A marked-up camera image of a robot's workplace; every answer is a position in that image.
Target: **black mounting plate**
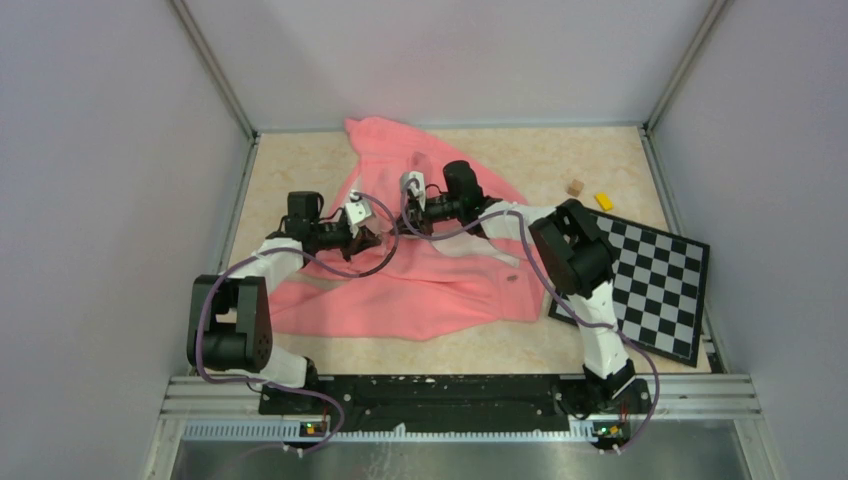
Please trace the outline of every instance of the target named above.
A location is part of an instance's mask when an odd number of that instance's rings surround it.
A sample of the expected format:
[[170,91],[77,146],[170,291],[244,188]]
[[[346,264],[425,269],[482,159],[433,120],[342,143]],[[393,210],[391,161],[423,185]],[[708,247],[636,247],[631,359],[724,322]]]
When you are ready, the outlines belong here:
[[[618,413],[620,402],[626,401],[630,414],[646,413],[651,403],[642,379],[634,380],[613,402],[590,404],[586,392],[591,387],[584,378],[555,374],[336,375],[318,377],[307,388],[342,405],[344,432],[385,432],[400,423],[408,432],[564,431],[569,423],[563,403],[581,413]],[[557,401],[558,393],[564,402]],[[326,413],[331,424],[338,420],[335,408],[320,399],[267,386],[259,413]]]

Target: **pink cloth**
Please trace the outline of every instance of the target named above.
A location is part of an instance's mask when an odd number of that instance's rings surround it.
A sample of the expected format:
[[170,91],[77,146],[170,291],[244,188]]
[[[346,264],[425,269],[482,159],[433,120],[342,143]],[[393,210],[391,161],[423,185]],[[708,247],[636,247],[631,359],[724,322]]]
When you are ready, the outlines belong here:
[[[359,163],[345,181],[332,206],[334,211],[347,193],[357,188],[381,199],[400,214],[400,177],[410,170],[424,173],[427,183],[445,190],[442,167],[466,160],[477,174],[483,191],[492,197],[526,203],[518,191],[462,152],[413,127],[382,118],[345,122]],[[391,223],[377,206],[381,231]],[[459,228],[457,222],[440,225],[439,231]],[[383,248],[371,248],[350,263],[339,252],[320,252],[332,266],[363,272],[377,265],[394,238],[386,235]],[[468,236],[469,242],[485,241]],[[503,241],[498,247],[524,258],[520,244]],[[317,265],[302,270],[308,275],[338,279]],[[518,267],[486,255],[450,257],[417,238],[401,238],[398,251],[379,273],[351,280],[332,290],[286,281],[270,298],[271,322],[277,332],[337,337],[399,337],[426,340],[475,325],[509,319],[532,322],[539,317],[543,287],[526,260]]]

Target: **marble-pattern surface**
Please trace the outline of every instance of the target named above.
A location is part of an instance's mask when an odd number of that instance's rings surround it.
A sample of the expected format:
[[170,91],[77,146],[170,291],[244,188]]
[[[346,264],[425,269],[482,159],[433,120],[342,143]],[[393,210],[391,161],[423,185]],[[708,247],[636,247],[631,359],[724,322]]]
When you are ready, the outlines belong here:
[[[534,205],[559,204],[567,185],[598,208],[605,192],[615,215],[666,230],[656,189],[635,127],[431,130],[510,181]],[[315,190],[332,199],[357,161],[343,132],[264,134],[250,178],[232,261],[250,253],[286,212],[286,195]],[[576,327],[545,316],[524,324],[498,321],[425,342],[392,338],[326,338],[275,334],[274,341],[310,357],[327,374],[580,372]],[[702,348],[691,368],[652,355],[661,372],[709,371]],[[631,354],[640,372],[649,371]]]

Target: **checkerboard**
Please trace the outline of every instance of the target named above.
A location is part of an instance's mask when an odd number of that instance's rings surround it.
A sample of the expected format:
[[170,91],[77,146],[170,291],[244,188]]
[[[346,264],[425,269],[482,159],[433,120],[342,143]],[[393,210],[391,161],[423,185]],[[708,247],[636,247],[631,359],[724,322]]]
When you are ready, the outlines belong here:
[[[613,305],[621,331],[647,351],[696,366],[709,245],[606,213],[591,215],[619,252]],[[553,301],[548,316],[576,324]]]

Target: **gray wall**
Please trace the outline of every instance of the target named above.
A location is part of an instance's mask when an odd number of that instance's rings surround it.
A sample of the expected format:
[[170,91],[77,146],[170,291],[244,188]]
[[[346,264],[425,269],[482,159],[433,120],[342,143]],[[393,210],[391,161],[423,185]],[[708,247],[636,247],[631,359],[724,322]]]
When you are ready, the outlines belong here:
[[246,140],[164,0],[0,6],[0,478],[135,478]]
[[658,131],[793,478],[848,478],[848,3],[735,2]]
[[641,123],[710,0],[188,0],[255,127]]

